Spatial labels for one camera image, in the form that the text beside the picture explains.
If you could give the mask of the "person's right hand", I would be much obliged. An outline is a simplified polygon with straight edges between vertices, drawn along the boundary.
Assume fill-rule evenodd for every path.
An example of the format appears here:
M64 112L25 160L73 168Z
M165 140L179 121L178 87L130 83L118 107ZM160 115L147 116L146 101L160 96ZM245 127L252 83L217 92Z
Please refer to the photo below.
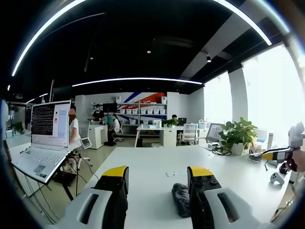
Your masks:
M297 172L297 164L293 159L293 152L290 152L286 158L286 168L288 171Z

